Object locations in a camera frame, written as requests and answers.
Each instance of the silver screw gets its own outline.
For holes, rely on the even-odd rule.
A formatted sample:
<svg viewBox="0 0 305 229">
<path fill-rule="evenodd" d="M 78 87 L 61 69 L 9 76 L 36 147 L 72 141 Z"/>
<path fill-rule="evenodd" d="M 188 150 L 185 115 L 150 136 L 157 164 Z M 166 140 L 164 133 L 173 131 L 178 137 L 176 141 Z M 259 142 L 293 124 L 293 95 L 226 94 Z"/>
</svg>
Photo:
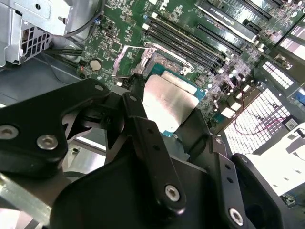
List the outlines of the silver screw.
<svg viewBox="0 0 305 229">
<path fill-rule="evenodd" d="M 12 125 L 1 125 L 0 126 L 0 139 L 10 140 L 17 137 L 19 131 Z"/>
<path fill-rule="evenodd" d="M 53 150 L 58 146 L 57 138 L 53 135 L 42 135 L 37 139 L 40 149 Z"/>
<path fill-rule="evenodd" d="M 217 142 L 218 144 L 222 144 L 222 143 L 223 143 L 222 140 L 221 140 L 220 138 L 215 138 L 215 140 L 216 140 L 216 142 Z"/>
<path fill-rule="evenodd" d="M 242 226 L 244 224 L 244 220 L 242 215 L 234 208 L 229 209 L 230 217 L 232 220 L 238 225 Z"/>
<path fill-rule="evenodd" d="M 180 193 L 176 187 L 167 185 L 165 187 L 165 194 L 172 202 L 177 202 L 180 199 Z"/>
</svg>

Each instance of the black metal bracket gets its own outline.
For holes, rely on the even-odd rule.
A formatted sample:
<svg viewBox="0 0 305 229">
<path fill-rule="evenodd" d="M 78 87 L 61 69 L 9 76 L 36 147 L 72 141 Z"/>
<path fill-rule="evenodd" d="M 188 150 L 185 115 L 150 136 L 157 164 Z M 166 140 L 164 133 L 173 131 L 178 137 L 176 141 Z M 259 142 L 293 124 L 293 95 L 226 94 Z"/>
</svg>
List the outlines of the black metal bracket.
<svg viewBox="0 0 305 229">
<path fill-rule="evenodd" d="M 67 142 L 92 127 L 101 128 L 107 131 L 107 163 L 121 152 L 135 152 L 147 171 L 147 188 L 152 189 L 158 213 L 172 218 L 184 212 L 183 187 L 158 127 L 147 119 L 137 95 L 119 96 L 96 80 L 87 79 L 3 108 L 0 118 L 2 126 L 17 130 L 14 138 L 0 140 L 1 172 L 51 177 L 61 167 Z M 9 130 L 2 131 L 10 135 Z M 43 146 L 38 142 L 41 136 Z M 179 194 L 175 201 L 166 194 L 169 185 Z"/>
<path fill-rule="evenodd" d="M 205 150 L 193 162 L 211 176 L 217 193 L 219 214 L 230 228 L 253 228 L 248 223 L 235 165 L 227 158 L 223 141 L 209 136 Z"/>
</svg>

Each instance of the electronic component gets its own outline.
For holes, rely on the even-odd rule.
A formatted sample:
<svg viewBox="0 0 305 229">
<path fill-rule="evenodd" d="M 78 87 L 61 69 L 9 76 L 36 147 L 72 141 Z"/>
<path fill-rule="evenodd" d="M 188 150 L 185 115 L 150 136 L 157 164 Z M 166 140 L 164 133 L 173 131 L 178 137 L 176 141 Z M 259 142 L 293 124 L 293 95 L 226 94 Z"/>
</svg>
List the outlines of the electronic component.
<svg viewBox="0 0 305 229">
<path fill-rule="evenodd" d="M 217 22 L 221 23 L 222 25 L 229 28 L 233 31 L 236 35 L 240 36 L 241 38 L 249 41 L 250 43 L 254 43 L 256 39 L 256 34 L 249 30 L 248 28 L 244 27 L 238 21 L 230 17 L 229 15 L 225 14 L 224 12 L 220 11 L 214 5 L 210 4 L 206 0 L 202 0 L 196 4 L 196 6 L 205 12 L 207 15 L 215 19 Z"/>
<path fill-rule="evenodd" d="M 206 34 L 208 34 L 210 37 L 212 37 L 213 39 L 215 39 L 220 44 L 222 44 L 223 46 L 227 47 L 229 50 L 231 50 L 232 52 L 236 53 L 237 55 L 241 55 L 243 53 L 243 51 L 241 51 L 238 47 L 236 47 L 235 45 L 231 44 L 230 42 L 228 42 L 227 40 L 225 40 L 224 38 L 222 38 L 218 34 L 214 33 L 213 31 L 211 31 L 210 29 L 208 29 L 204 25 L 199 24 L 197 26 L 197 28 L 199 30 L 205 32 Z"/>
<path fill-rule="evenodd" d="M 227 118 L 233 118 L 233 116 L 235 115 L 235 111 L 229 108 L 226 102 L 220 103 L 218 107 L 219 112 Z"/>
<path fill-rule="evenodd" d="M 260 31 L 262 30 L 257 25 L 255 25 L 253 22 L 251 22 L 247 19 L 243 21 L 243 24 L 248 30 L 252 31 L 255 34 L 259 34 Z"/>
<path fill-rule="evenodd" d="M 92 70 L 98 71 L 102 68 L 102 63 L 100 60 L 95 59 L 90 61 L 90 67 L 92 68 Z"/>
<path fill-rule="evenodd" d="M 242 102 L 235 99 L 233 95 L 229 96 L 227 102 L 232 110 L 238 111 L 242 107 Z"/>
<path fill-rule="evenodd" d="M 253 13 L 255 13 L 256 15 L 260 16 L 261 18 L 263 18 L 263 19 L 265 19 L 267 21 L 272 18 L 272 16 L 269 13 L 267 13 L 262 8 L 260 8 L 257 5 L 255 5 L 250 0 L 238 0 L 238 2 L 240 2 L 245 7 L 247 7 L 249 10 L 251 10 Z"/>
</svg>

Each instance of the robotic arm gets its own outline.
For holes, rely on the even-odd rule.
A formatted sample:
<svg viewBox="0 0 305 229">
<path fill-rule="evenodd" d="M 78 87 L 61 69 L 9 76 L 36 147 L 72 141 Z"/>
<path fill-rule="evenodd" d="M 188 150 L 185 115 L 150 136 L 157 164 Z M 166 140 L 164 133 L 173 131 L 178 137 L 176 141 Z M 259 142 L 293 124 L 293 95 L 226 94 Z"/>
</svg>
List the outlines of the robotic arm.
<svg viewBox="0 0 305 229">
<path fill-rule="evenodd" d="M 198 110 L 177 132 L 191 163 L 169 156 L 141 97 L 92 79 L 2 108 L 0 120 L 0 196 L 47 228 L 299 228 Z M 69 184 L 68 143 L 93 127 L 107 132 L 106 165 Z"/>
</svg>

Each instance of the pcie slot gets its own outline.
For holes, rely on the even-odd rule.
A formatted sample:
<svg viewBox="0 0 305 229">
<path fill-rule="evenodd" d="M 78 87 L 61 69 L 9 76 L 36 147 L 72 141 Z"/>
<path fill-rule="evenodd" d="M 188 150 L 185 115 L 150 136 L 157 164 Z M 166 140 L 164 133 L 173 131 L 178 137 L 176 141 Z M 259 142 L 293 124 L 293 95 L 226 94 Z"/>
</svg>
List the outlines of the pcie slot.
<svg viewBox="0 0 305 229">
<path fill-rule="evenodd" d="M 263 18 L 267 21 L 269 21 L 272 18 L 272 16 L 269 13 L 267 13 L 266 11 L 264 11 L 263 9 L 261 9 L 260 7 L 255 5 L 250 0 L 237 0 L 237 1 L 239 1 L 241 4 L 243 4 L 249 10 L 251 10 L 253 13 L 257 14 L 258 16 L 260 16 L 261 18 Z"/>
<path fill-rule="evenodd" d="M 200 62 L 199 60 L 193 58 L 192 56 L 186 55 L 185 52 L 183 52 L 183 50 L 181 50 L 180 47 L 177 47 L 176 45 L 173 45 L 171 43 L 169 43 L 168 41 L 164 40 L 163 37 L 159 36 L 158 34 L 154 34 L 151 31 L 147 31 L 148 35 L 151 36 L 152 38 L 154 38 L 155 40 L 159 41 L 160 43 L 165 44 L 166 46 L 170 47 L 171 49 L 173 49 L 174 51 L 176 51 L 180 56 L 183 56 L 184 58 L 188 58 L 189 60 L 192 60 L 194 63 L 210 70 L 212 73 L 215 73 L 215 69 L 213 67 L 211 67 L 210 65 L 208 65 L 207 63 L 204 62 Z"/>
<path fill-rule="evenodd" d="M 284 3 L 281 0 L 265 0 L 265 1 L 273 6 L 276 6 L 277 8 L 281 8 L 284 5 Z"/>
<path fill-rule="evenodd" d="M 204 52 L 205 54 L 207 54 L 210 58 L 212 59 L 217 59 L 217 61 L 221 64 L 224 64 L 224 58 L 216 53 L 213 52 L 213 50 L 209 50 L 206 47 L 202 46 L 199 43 L 196 43 L 196 41 L 194 41 L 193 39 L 191 39 L 190 37 L 186 36 L 185 34 L 180 33 L 178 30 L 176 30 L 175 28 L 171 27 L 170 25 L 168 25 L 167 23 L 160 21 L 160 20 L 150 20 L 149 21 L 149 25 L 150 26 L 160 26 L 162 28 L 164 28 L 165 30 L 167 30 L 168 32 L 172 33 L 174 35 L 174 37 L 179 38 L 182 41 L 185 41 L 189 44 L 191 44 L 193 47 L 195 47 L 196 49 Z"/>
<path fill-rule="evenodd" d="M 152 29 L 156 30 L 157 33 L 168 37 L 169 39 L 171 39 L 173 42 L 176 42 L 180 45 L 182 45 L 183 47 L 187 47 L 187 49 L 190 52 L 194 52 L 199 56 L 203 56 L 206 61 L 208 62 L 215 62 L 215 63 L 221 63 L 221 60 L 213 55 L 211 55 L 209 52 L 205 51 L 205 50 L 201 50 L 199 47 L 195 47 L 193 46 L 193 44 L 191 44 L 189 41 L 186 41 L 185 39 L 181 38 L 180 36 L 176 36 L 176 34 L 170 33 L 167 28 L 164 28 L 163 26 L 158 26 L 155 23 L 151 26 Z"/>
<path fill-rule="evenodd" d="M 170 34 L 166 34 L 164 33 L 164 31 L 159 30 L 158 28 L 152 28 L 152 31 L 155 34 L 160 34 L 162 35 L 164 38 L 167 38 L 167 41 L 171 44 L 174 44 L 178 47 L 180 47 L 181 49 L 183 48 L 184 50 L 186 50 L 191 56 L 200 59 L 201 61 L 204 61 L 206 63 L 209 63 L 211 67 L 213 68 L 217 68 L 218 67 L 218 63 L 217 60 L 210 60 L 209 56 L 204 55 L 204 53 L 199 53 L 196 50 L 194 50 L 193 47 L 188 46 L 188 44 L 184 44 L 179 43 L 179 41 L 177 41 L 175 38 L 173 38 Z"/>
<path fill-rule="evenodd" d="M 199 24 L 197 26 L 197 28 L 200 29 L 201 31 L 205 32 L 206 34 L 208 34 L 211 38 L 215 39 L 220 44 L 222 44 L 223 46 L 227 47 L 228 49 L 230 49 L 231 51 L 233 51 L 237 55 L 240 56 L 241 54 L 243 54 L 243 51 L 240 50 L 238 47 L 236 47 L 235 45 L 231 44 L 230 42 L 228 42 L 224 38 L 220 37 L 217 33 L 211 31 L 210 29 L 206 28 L 202 24 Z"/>
<path fill-rule="evenodd" d="M 158 15 L 157 20 L 160 23 L 169 25 L 171 27 L 174 27 L 177 31 L 183 33 L 185 36 L 191 38 L 192 40 L 196 41 L 197 43 L 199 43 L 201 46 L 211 50 L 211 52 L 214 52 L 218 55 L 221 55 L 221 57 L 225 58 L 226 55 L 219 51 L 218 49 L 215 49 L 212 45 L 210 45 L 209 43 L 205 42 L 204 40 L 200 39 L 199 37 L 195 36 L 194 34 L 190 33 L 189 31 L 187 31 L 186 29 L 184 29 L 183 27 L 181 27 L 180 25 L 168 20 L 166 17 L 162 16 L 162 15 Z"/>
<path fill-rule="evenodd" d="M 218 23 L 224 25 L 236 35 L 249 41 L 250 43 L 254 43 L 255 39 L 257 38 L 256 34 L 248 30 L 234 18 L 230 17 L 229 15 L 209 3 L 207 0 L 200 0 L 196 3 L 196 6 L 204 13 L 209 15 L 211 18 L 216 20 Z"/>
</svg>

